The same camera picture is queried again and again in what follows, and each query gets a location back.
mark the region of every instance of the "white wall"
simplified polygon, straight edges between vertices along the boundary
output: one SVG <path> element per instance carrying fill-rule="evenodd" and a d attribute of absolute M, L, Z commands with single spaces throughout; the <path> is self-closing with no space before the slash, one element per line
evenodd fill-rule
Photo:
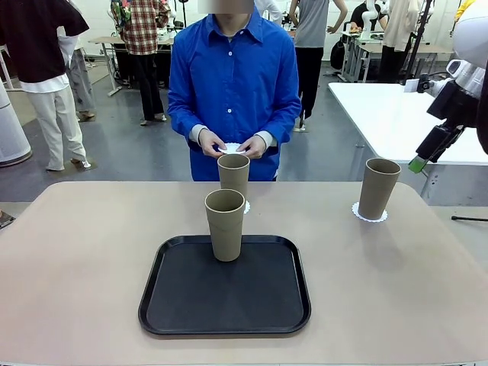
<path fill-rule="evenodd" d="M 286 11 L 289 7 L 289 0 L 276 0 L 278 6 L 282 11 Z M 349 10 L 348 21 L 351 17 L 352 11 L 356 6 L 361 4 L 362 0 L 346 0 L 346 5 Z M 79 7 L 82 10 L 90 30 L 83 34 L 82 39 L 85 42 L 85 50 L 88 54 L 99 55 L 100 46 L 88 43 L 88 40 L 95 37 L 110 36 L 114 32 L 113 21 L 108 17 L 107 10 L 109 1 L 105 0 L 80 0 Z M 174 0 L 169 0 L 169 4 L 174 8 Z M 425 29 L 425 40 L 432 44 L 437 44 L 442 47 L 452 48 L 452 40 L 449 37 L 449 32 L 454 23 L 454 14 L 458 9 L 458 0 L 436 0 L 435 12 L 430 20 L 430 23 Z M 189 0 L 185 4 L 186 16 L 188 24 L 194 23 L 202 19 L 205 14 L 199 14 L 197 9 L 197 0 Z M 183 11 L 181 3 L 177 3 L 178 20 L 183 21 Z M 331 2 L 329 6 L 329 24 L 334 25 L 339 17 L 339 10 L 336 5 Z M 334 44 L 339 40 L 339 32 L 337 34 L 327 34 L 324 49 L 324 59 L 329 59 L 330 51 Z"/>

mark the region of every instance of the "blue button-up shirt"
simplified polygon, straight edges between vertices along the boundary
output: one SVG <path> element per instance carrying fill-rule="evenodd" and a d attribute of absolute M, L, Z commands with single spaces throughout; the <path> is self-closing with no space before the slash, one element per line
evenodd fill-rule
<path fill-rule="evenodd" d="M 215 16 L 182 30 L 172 49 L 169 114 L 173 129 L 190 146 L 195 181 L 218 181 L 217 161 L 189 140 L 203 124 L 225 143 L 244 143 L 259 131 L 278 142 L 251 163 L 249 180 L 270 181 L 279 166 L 279 149 L 290 140 L 300 113 L 297 61 L 292 39 L 254 10 L 246 28 L 231 41 Z"/>

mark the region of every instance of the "tan paper cup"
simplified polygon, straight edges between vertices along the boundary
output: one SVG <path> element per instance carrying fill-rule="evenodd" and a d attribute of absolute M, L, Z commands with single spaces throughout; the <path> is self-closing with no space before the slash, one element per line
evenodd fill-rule
<path fill-rule="evenodd" d="M 241 254 L 242 222 L 246 199 L 232 189 L 213 191 L 205 198 L 215 258 L 231 262 Z"/>
<path fill-rule="evenodd" d="M 220 187 L 241 192 L 247 198 L 247 182 L 251 161 L 247 156 L 228 154 L 217 160 L 219 166 Z"/>
<path fill-rule="evenodd" d="M 378 158 L 366 162 L 358 209 L 362 217 L 381 218 L 401 172 L 400 166 L 390 160 Z"/>

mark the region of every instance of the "white pants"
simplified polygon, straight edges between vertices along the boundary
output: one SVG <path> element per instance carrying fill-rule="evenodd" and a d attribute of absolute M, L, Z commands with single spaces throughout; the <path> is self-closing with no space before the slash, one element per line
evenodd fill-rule
<path fill-rule="evenodd" d="M 86 151 L 83 147 L 83 135 L 76 118 L 75 101 L 71 88 L 52 93 L 27 93 L 30 102 L 36 111 L 37 120 L 43 131 L 49 147 L 50 161 L 47 169 L 63 170 L 63 131 L 68 140 L 68 150 L 72 157 L 86 160 Z M 59 118 L 61 129 L 56 122 Z"/>

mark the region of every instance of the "plaid shirt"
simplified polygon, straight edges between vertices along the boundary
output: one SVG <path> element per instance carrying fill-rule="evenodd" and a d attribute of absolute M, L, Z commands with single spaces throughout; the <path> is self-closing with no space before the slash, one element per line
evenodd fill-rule
<path fill-rule="evenodd" d="M 166 26 L 171 9 L 166 0 L 132 0 L 130 20 L 121 34 L 127 52 L 132 55 L 152 55 L 158 50 L 156 18 Z"/>

